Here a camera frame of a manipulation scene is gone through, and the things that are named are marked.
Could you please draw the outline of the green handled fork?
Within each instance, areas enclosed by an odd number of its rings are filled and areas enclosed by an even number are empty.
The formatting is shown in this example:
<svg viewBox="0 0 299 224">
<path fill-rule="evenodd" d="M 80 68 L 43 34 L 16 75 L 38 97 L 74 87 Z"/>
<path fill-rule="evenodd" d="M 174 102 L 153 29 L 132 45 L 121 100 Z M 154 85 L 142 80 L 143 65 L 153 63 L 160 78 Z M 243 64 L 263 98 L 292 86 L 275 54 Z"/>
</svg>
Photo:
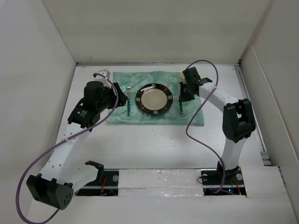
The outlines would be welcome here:
<svg viewBox="0 0 299 224">
<path fill-rule="evenodd" d="M 130 116 L 130 95 L 131 95 L 131 86 L 126 87 L 127 91 L 127 115 Z"/>
</svg>

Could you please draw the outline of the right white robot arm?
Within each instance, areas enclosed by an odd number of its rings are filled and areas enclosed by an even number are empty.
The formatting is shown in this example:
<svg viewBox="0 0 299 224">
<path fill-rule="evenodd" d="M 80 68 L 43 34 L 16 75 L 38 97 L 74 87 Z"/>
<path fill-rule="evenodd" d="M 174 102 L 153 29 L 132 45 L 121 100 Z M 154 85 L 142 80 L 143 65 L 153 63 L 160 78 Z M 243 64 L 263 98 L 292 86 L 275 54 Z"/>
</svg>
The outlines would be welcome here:
<svg viewBox="0 0 299 224">
<path fill-rule="evenodd" d="M 226 141 L 216 178 L 218 182 L 226 184 L 233 178 L 232 171 L 239 166 L 246 139 L 256 129 L 251 101 L 230 96 L 216 87 L 211 79 L 201 78 L 195 67 L 184 70 L 180 75 L 180 101 L 191 101 L 197 95 L 205 98 L 223 114 L 222 130 Z"/>
</svg>

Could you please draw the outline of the yellow ceramic mug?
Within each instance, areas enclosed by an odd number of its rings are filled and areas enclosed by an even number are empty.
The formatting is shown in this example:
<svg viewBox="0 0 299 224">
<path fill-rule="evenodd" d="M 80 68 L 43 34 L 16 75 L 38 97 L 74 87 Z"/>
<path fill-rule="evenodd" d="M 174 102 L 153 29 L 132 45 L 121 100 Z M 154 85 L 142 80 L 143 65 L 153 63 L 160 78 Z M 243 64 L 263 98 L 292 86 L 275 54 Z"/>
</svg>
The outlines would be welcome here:
<svg viewBox="0 0 299 224">
<path fill-rule="evenodd" d="M 179 76 L 179 83 L 184 83 L 186 84 L 186 80 L 185 80 L 185 75 L 183 72 L 180 72 L 180 76 Z"/>
</svg>

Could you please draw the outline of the dark rimmed beige plate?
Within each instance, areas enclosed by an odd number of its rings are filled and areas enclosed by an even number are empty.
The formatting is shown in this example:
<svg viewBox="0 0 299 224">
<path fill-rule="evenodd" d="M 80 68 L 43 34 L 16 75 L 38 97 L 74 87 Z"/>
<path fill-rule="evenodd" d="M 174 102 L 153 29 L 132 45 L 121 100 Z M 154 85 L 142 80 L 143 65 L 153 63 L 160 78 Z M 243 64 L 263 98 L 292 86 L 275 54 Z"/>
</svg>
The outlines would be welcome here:
<svg viewBox="0 0 299 224">
<path fill-rule="evenodd" d="M 143 113 L 160 116 L 170 110 L 173 103 L 173 94 L 166 86 L 151 83 L 142 86 L 137 91 L 135 103 Z"/>
</svg>

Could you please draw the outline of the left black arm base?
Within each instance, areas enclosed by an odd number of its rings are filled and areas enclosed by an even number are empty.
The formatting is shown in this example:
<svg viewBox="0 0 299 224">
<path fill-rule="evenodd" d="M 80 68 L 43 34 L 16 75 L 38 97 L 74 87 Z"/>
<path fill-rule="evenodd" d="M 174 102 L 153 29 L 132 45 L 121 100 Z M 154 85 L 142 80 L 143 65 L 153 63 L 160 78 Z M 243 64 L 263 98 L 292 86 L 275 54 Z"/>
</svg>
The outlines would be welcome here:
<svg viewBox="0 0 299 224">
<path fill-rule="evenodd" d="M 101 180 L 95 180 L 75 192 L 76 196 L 118 196 L 119 170 L 107 169 Z"/>
</svg>

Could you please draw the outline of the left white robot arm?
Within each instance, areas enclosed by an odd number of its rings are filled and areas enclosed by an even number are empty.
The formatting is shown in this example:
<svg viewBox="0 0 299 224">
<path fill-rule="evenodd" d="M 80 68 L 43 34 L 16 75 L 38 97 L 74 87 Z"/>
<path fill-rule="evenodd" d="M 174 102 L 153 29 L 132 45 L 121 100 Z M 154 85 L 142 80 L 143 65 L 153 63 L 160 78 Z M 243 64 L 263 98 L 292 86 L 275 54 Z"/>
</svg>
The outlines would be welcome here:
<svg viewBox="0 0 299 224">
<path fill-rule="evenodd" d="M 102 184 L 105 180 L 104 166 L 87 161 L 71 174 L 69 166 L 92 131 L 100 123 L 100 114 L 105 109 L 124 106 L 127 96 L 118 83 L 107 87 L 101 81 L 90 81 L 84 88 L 84 96 L 68 118 L 63 143 L 58 146 L 39 174 L 30 175 L 26 185 L 32 197 L 46 205 L 64 210 L 75 192 L 92 183 Z"/>
</svg>

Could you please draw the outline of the green patterned cloth napkin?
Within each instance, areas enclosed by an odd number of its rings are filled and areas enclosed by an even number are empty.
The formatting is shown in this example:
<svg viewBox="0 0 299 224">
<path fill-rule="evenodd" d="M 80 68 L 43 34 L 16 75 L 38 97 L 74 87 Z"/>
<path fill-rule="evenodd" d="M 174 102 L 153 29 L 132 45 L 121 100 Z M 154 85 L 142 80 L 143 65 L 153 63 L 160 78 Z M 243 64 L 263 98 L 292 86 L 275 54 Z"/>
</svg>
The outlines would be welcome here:
<svg viewBox="0 0 299 224">
<path fill-rule="evenodd" d="M 183 115 L 179 109 L 179 72 L 153 71 L 153 72 L 114 72 L 113 82 L 117 82 L 121 90 L 126 93 L 126 87 L 131 86 L 130 116 L 127 115 L 127 106 L 118 107 L 107 122 L 112 124 L 141 124 L 141 125 L 187 125 L 201 106 L 201 100 L 196 97 L 190 102 L 183 102 Z M 158 83 L 166 86 L 173 94 L 173 103 L 170 110 L 160 116 L 143 113 L 137 108 L 135 96 L 137 91 L 144 85 Z"/>
</svg>

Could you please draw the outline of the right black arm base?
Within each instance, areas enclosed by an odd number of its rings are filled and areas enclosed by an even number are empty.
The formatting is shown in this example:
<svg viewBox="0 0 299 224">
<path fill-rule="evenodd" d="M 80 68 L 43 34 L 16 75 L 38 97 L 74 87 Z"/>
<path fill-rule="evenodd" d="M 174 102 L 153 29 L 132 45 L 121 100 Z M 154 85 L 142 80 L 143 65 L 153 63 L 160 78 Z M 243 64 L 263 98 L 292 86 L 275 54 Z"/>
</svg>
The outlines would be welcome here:
<svg viewBox="0 0 299 224">
<path fill-rule="evenodd" d="M 203 187 L 204 196 L 246 196 L 242 170 L 239 166 L 223 172 L 220 163 L 217 168 L 200 170 L 197 182 Z"/>
</svg>

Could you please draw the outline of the green handled knife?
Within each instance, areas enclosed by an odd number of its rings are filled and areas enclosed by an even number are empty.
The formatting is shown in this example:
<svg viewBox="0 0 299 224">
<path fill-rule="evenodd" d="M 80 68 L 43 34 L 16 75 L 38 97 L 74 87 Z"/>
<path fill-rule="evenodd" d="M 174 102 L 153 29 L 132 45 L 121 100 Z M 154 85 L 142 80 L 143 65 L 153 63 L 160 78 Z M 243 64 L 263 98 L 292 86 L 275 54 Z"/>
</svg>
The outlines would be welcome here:
<svg viewBox="0 0 299 224">
<path fill-rule="evenodd" d="M 180 115 L 183 115 L 182 102 L 180 102 L 180 101 L 179 101 L 179 109 L 180 109 Z"/>
</svg>

